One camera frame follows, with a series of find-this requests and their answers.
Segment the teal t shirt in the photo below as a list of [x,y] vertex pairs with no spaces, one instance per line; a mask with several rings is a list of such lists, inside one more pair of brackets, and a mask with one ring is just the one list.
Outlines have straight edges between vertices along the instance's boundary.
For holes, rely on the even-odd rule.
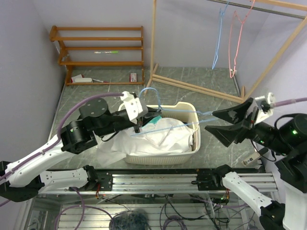
[[156,124],[160,119],[162,119],[162,117],[159,115],[159,116],[156,116],[154,117],[150,122],[149,124]]

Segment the white t shirt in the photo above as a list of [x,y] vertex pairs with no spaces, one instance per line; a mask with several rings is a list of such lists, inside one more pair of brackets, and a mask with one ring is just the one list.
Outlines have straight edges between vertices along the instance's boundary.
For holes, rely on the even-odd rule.
[[98,162],[109,166],[127,155],[151,156],[171,150],[179,153],[187,151],[195,130],[181,125],[179,120],[162,118],[155,125],[145,125],[138,134],[129,128],[114,137],[108,135],[97,147]]

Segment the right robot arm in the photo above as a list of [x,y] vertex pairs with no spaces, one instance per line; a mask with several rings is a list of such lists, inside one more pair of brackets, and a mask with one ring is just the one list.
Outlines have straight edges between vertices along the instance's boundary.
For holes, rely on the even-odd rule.
[[240,105],[212,112],[214,117],[228,122],[227,126],[205,128],[226,147],[248,139],[280,156],[275,166],[284,184],[284,203],[264,196],[228,165],[216,168],[211,178],[214,188],[229,189],[252,208],[266,230],[307,227],[307,116],[284,115],[287,122],[282,126],[265,122],[274,108],[305,101],[306,98],[298,98],[274,103],[265,97],[249,98]]

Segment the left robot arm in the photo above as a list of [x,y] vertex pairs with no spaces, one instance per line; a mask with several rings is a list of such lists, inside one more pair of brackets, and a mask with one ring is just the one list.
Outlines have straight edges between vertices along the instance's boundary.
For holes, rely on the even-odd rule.
[[152,108],[133,96],[125,100],[119,94],[125,108],[111,113],[105,95],[87,98],[75,105],[61,121],[57,134],[45,145],[15,162],[0,163],[0,196],[13,202],[23,202],[38,194],[55,189],[77,188],[93,191],[100,179],[93,166],[77,170],[51,171],[62,160],[78,155],[97,146],[97,137],[132,128],[135,133],[153,118],[161,115],[161,109]]

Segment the pink wire hanger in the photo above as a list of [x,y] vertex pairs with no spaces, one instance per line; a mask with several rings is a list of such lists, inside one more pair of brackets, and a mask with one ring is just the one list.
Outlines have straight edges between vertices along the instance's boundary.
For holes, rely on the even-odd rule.
[[248,11],[244,17],[240,17],[236,10],[233,12],[232,15],[228,40],[228,69],[230,78],[233,78],[235,76],[243,28],[247,18],[249,17],[252,9],[254,8],[255,0],[250,0],[250,2],[251,6],[248,7]]

